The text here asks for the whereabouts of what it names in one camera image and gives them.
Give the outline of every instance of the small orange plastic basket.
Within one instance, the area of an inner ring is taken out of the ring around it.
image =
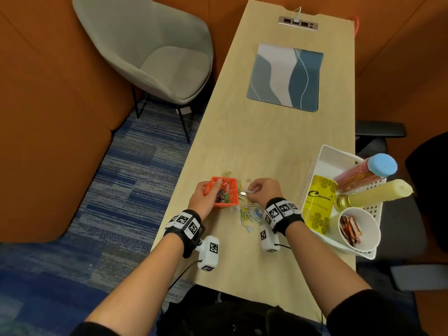
[[[236,178],[225,178],[225,177],[212,177],[210,182],[204,187],[204,196],[210,193],[213,184],[216,183],[218,179],[222,179],[221,189],[226,190],[228,184],[228,203],[215,203],[213,207],[229,207],[232,205],[238,205],[238,183]]]

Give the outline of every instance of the mouse pad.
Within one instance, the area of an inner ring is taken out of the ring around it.
[[[247,97],[316,112],[323,53],[261,43]]]

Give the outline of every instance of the black shirt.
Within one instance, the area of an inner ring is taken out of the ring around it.
[[[287,313],[278,306],[244,300],[211,304],[210,301],[198,299],[203,295],[198,296],[197,290],[193,292],[188,292],[181,303],[170,304],[157,325],[159,335],[320,334],[305,319]],[[334,308],[328,316],[327,328],[332,336],[427,335],[374,290],[354,294]],[[93,322],[83,322],[71,333],[71,336],[93,335],[119,336]]]

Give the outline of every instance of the wristband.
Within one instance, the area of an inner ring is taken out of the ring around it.
[[[272,231],[285,234],[286,228],[298,220],[303,222],[300,210],[296,204],[282,198],[272,198],[267,202],[263,218]]]
[[[178,235],[184,243],[182,256],[188,258],[194,248],[198,246],[204,231],[205,227],[201,224],[201,217],[193,210],[183,210],[167,223],[164,236],[168,233]]]

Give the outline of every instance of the blue striped carpet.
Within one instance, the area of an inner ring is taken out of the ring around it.
[[[184,118],[194,138],[201,117]],[[132,112],[66,234],[0,246],[0,335],[68,335],[85,319],[149,253],[189,148],[173,109]]]

